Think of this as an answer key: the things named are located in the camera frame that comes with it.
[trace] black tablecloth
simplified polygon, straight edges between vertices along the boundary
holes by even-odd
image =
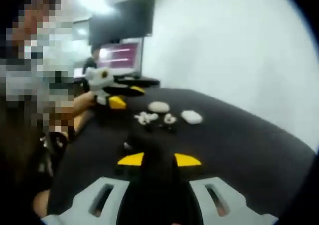
[[[179,118],[176,134],[153,134],[164,149],[198,158],[206,177],[223,179],[260,214],[281,214],[315,158],[293,135],[235,106],[192,90],[149,89],[143,97],[128,98],[126,111],[95,111],[66,151],[51,189],[49,214],[67,210],[74,196],[101,176],[127,179],[114,173],[118,148],[135,123],[133,115],[153,101],[167,102]],[[203,123],[187,124],[180,118],[183,110],[198,112]]]

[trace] black table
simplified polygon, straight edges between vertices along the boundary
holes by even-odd
[[[152,101],[164,101],[179,117],[194,110],[200,125],[181,118],[177,133],[154,133],[165,149],[198,158],[204,176],[218,176],[246,197],[254,211],[279,216],[303,184],[315,153],[293,135],[235,106],[192,90],[150,88],[143,97],[128,98],[128,109],[98,112],[66,151],[48,204],[60,214],[74,196],[101,176],[126,179],[114,173],[118,148],[129,133],[133,115]]]

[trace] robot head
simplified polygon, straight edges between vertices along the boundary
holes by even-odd
[[[107,68],[87,68],[85,73],[90,90],[96,91],[102,88],[112,85],[114,83],[113,75]]]

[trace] television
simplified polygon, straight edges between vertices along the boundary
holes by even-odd
[[[155,0],[127,0],[116,3],[107,14],[89,20],[89,44],[109,44],[126,38],[150,35]]]

